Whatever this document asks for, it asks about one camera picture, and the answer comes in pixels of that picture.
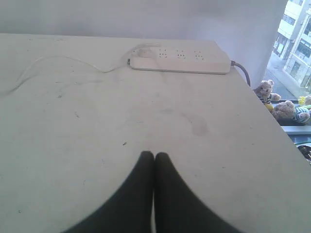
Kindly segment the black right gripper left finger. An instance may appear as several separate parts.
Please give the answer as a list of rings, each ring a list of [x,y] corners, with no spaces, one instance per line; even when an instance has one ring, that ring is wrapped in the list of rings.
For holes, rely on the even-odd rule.
[[[141,152],[117,191],[67,233],[150,233],[154,188],[154,155]]]

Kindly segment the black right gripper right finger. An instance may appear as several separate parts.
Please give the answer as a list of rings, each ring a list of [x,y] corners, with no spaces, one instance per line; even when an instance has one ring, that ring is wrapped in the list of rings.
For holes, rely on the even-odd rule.
[[[155,228],[158,233],[238,233],[191,191],[169,155],[155,157]]]

